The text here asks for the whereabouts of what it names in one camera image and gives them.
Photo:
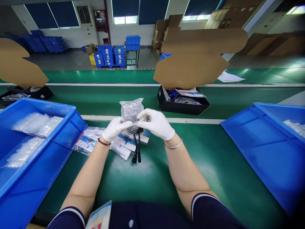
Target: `silver bangle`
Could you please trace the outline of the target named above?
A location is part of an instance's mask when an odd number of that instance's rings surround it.
[[[181,146],[182,145],[182,143],[183,143],[183,139],[182,139],[182,137],[180,137],[181,138],[181,142],[180,142],[180,144],[179,145],[177,145],[177,146],[175,146],[175,147],[168,147],[168,146],[166,146],[165,145],[165,143],[164,143],[164,146],[166,147],[166,148],[169,148],[169,149],[176,149],[176,148],[178,148],[179,146]]]

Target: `sleeve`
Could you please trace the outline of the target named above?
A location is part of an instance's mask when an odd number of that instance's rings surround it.
[[[66,207],[50,222],[47,229],[84,229],[85,217],[76,207]]]
[[[208,193],[193,198],[191,215],[199,228],[246,229],[219,199]]]

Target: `yellow box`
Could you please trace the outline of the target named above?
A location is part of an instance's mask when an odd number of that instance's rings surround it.
[[[92,54],[89,56],[89,59],[90,59],[90,62],[91,62],[92,65],[96,65],[95,58],[94,58],[94,53],[92,53]]]

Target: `hand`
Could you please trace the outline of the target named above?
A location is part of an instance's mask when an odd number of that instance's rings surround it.
[[[152,109],[145,109],[137,116],[139,119],[135,124],[143,129],[150,130],[157,137],[165,141],[170,140],[175,135],[175,130],[166,120],[164,114]]]
[[[122,130],[127,129],[131,125],[131,121],[124,122],[124,119],[122,117],[114,118],[109,123],[107,128],[102,132],[102,137],[106,141],[112,142]]]

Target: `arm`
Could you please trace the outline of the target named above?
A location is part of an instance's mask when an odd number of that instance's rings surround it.
[[[118,134],[132,125],[131,121],[122,123],[121,117],[114,118],[100,137],[101,142],[109,144]],[[73,206],[78,208],[86,219],[89,218],[96,191],[104,170],[105,161],[108,155],[109,146],[97,142],[88,160],[77,175],[66,199],[63,208]]]
[[[137,125],[149,129],[154,135],[162,138],[165,146],[175,147],[181,143],[181,138],[161,112],[145,109],[138,115],[138,119]],[[192,200],[196,194],[205,192],[217,197],[191,159],[184,144],[175,149],[165,147],[165,151],[172,180],[189,215],[191,215]]]

